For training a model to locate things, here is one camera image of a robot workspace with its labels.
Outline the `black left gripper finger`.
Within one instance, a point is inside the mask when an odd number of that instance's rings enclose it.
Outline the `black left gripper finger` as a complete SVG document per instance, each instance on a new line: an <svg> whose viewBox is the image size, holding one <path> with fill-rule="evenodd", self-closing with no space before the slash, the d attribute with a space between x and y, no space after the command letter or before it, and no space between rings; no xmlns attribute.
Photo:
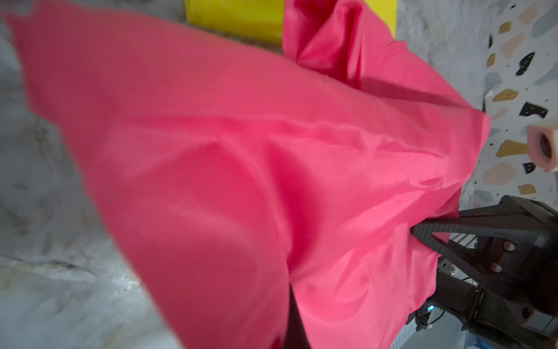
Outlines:
<svg viewBox="0 0 558 349"><path fill-rule="evenodd" d="M283 349L311 349L292 286L289 292L289 319Z"/></svg>

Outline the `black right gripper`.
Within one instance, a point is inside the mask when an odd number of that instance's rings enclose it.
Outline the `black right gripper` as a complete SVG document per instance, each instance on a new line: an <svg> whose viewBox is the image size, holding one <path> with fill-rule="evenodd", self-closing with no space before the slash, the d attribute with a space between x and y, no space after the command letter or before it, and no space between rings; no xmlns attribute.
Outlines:
<svg viewBox="0 0 558 349"><path fill-rule="evenodd" d="M492 348L557 347L557 212L504 196L500 203L426 220L411 233L465 273L440 274L430 304Z"/></svg>

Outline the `pink raincoat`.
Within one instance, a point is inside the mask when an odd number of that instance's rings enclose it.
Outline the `pink raincoat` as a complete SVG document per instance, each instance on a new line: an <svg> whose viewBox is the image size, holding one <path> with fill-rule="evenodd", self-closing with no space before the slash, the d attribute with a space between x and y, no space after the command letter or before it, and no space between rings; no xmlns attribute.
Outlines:
<svg viewBox="0 0 558 349"><path fill-rule="evenodd" d="M283 55L155 17L6 13L31 109L187 348L388 348L436 288L491 120L363 1L288 1Z"/></svg>

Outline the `plain yellow raincoat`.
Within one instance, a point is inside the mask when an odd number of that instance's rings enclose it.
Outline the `plain yellow raincoat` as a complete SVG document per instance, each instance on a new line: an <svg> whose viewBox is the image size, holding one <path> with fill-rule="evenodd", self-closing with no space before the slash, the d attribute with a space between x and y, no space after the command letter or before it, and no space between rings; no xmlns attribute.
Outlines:
<svg viewBox="0 0 558 349"><path fill-rule="evenodd" d="M295 8L308 7L310 13L330 13L334 1L185 1L190 24L242 38L278 44L283 37L283 21Z"/></svg>

